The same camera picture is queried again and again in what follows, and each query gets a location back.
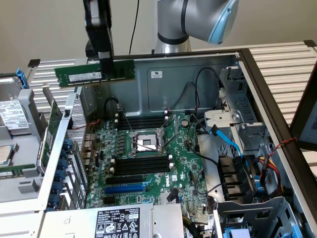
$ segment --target circuit board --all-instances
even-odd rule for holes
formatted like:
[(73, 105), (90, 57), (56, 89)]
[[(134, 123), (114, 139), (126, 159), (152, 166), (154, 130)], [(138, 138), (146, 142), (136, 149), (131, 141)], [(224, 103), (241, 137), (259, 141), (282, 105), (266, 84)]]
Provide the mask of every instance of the circuit board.
[(104, 77), (102, 77), (99, 63), (55, 68), (54, 70), (60, 87), (135, 79), (133, 60), (115, 61), (113, 62), (113, 67), (113, 73), (107, 74)]
[(46, 129), (46, 133), (42, 143), (43, 149), (41, 150), (39, 154), (42, 162), (44, 163), (44, 166), (46, 166), (49, 162), (51, 150), (54, 145), (55, 137), (57, 134), (57, 130), (58, 130), (61, 118), (62, 118), (61, 111), (58, 108), (56, 101), (54, 100), (52, 103), (49, 125)]
[[(165, 127), (165, 141), (168, 141), (175, 135), (175, 126), (178, 128), (178, 134), (165, 148), (169, 155), (173, 156), (174, 166), (168, 173), (147, 174), (144, 175), (143, 181), (148, 182), (145, 192), (117, 193), (115, 194), (116, 205), (153, 203), (154, 205), (161, 204), (162, 200), (166, 200), (167, 195), (173, 188), (179, 190), (180, 203), (182, 213), (189, 216), (192, 221), (206, 222), (208, 220), (207, 211), (203, 211), (203, 204), (207, 204), (207, 197), (200, 195), (194, 188), (194, 182), (202, 169), (202, 160), (192, 153), (185, 146), (184, 141), (187, 140), (187, 128), (181, 126), (182, 119), (189, 119), (189, 116), (177, 114), (177, 119), (172, 120)], [(105, 197), (105, 188), (108, 187), (106, 179), (112, 177), (109, 172), (111, 167), (110, 160), (113, 150), (118, 146), (119, 140), (125, 138), (124, 152), (121, 159), (129, 157), (131, 150), (130, 131), (117, 131), (111, 122), (103, 122), (99, 127), (96, 127), (94, 132), (100, 137), (97, 143), (97, 151), (100, 153), (103, 150), (104, 160), (100, 160), (99, 167), (95, 166), (95, 161), (90, 160), (88, 170), (89, 190), (87, 194), (86, 208), (105, 207), (103, 198)], [(194, 130), (191, 130), (189, 138), (194, 137)], [(205, 180), (200, 176), (197, 183), (197, 189), (201, 192), (206, 191)]]

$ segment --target capacitor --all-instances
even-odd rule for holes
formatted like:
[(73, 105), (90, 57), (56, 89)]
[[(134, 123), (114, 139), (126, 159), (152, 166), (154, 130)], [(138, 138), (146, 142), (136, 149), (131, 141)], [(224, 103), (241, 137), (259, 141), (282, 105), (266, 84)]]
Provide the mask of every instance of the capacitor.
[(203, 214), (205, 214), (206, 208), (207, 208), (206, 204), (203, 204)]

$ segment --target green circuit board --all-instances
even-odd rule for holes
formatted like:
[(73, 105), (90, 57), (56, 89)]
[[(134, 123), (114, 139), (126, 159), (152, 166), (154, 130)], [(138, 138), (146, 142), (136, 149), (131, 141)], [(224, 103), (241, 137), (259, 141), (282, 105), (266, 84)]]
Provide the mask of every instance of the green circuit board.
[[(145, 192), (117, 193), (115, 194), (116, 205), (153, 203), (161, 204), (162, 200), (166, 200), (166, 196), (173, 188), (178, 188), (179, 196), (181, 196), (181, 207), (184, 215), (191, 217), (192, 221), (206, 222), (208, 220), (207, 211), (203, 211), (203, 204), (207, 204), (207, 197), (199, 195), (194, 188), (194, 182), (202, 169), (202, 160), (191, 151), (188, 151), (184, 145), (187, 140), (187, 128), (182, 128), (181, 120), (189, 119), (189, 116), (177, 114), (176, 120), (171, 120), (165, 127), (165, 142), (175, 134), (175, 124), (178, 127), (178, 135), (166, 147), (166, 152), (173, 156), (174, 167), (169, 173), (158, 173), (144, 175), (143, 181), (150, 182)], [(113, 124), (110, 123), (108, 128), (106, 122), (101, 123), (94, 132), (100, 137), (97, 144), (97, 151), (104, 151), (104, 160), (100, 160), (98, 168), (94, 168), (95, 161), (91, 159), (90, 168), (88, 170), (89, 190), (87, 194), (86, 208), (105, 207), (103, 197), (105, 197), (106, 178), (112, 175), (109, 172), (111, 159), (111, 144), (113, 141), (117, 143), (118, 138), (124, 136), (124, 153), (120, 159), (129, 157), (131, 151), (131, 137), (129, 131), (115, 131)], [(190, 131), (190, 141), (194, 138), (194, 130)], [(193, 179), (190, 181), (189, 172), (192, 172)], [(197, 189), (201, 192), (206, 191), (205, 180), (200, 179), (197, 183)]]
[(55, 68), (54, 70), (60, 87), (135, 79), (133, 60), (114, 61), (112, 73), (104, 77), (102, 77), (99, 63)]

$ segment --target power cord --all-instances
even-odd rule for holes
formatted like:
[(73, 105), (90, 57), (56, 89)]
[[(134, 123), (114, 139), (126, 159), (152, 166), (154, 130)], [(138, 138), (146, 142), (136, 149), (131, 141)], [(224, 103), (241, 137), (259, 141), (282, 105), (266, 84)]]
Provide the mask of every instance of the power cord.
[(135, 14), (135, 21), (134, 21), (133, 33), (132, 33), (131, 42), (130, 42), (129, 55), (131, 54), (132, 42), (133, 42), (133, 38), (134, 38), (135, 28), (137, 26), (138, 14), (139, 14), (139, 5), (140, 5), (140, 0), (138, 0), (138, 4), (137, 4), (137, 12)]

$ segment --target pcie slot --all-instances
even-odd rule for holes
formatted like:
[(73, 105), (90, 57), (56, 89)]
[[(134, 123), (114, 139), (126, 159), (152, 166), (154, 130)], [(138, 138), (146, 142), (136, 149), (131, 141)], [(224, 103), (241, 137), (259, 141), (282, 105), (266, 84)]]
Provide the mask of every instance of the pcie slot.
[(106, 184), (121, 184), (121, 183), (137, 183), (143, 182), (143, 176), (126, 176), (126, 177), (110, 177), (106, 178)]
[(138, 183), (132, 185), (122, 185), (114, 187), (106, 187), (105, 194), (124, 193), (124, 192), (145, 192), (145, 184)]

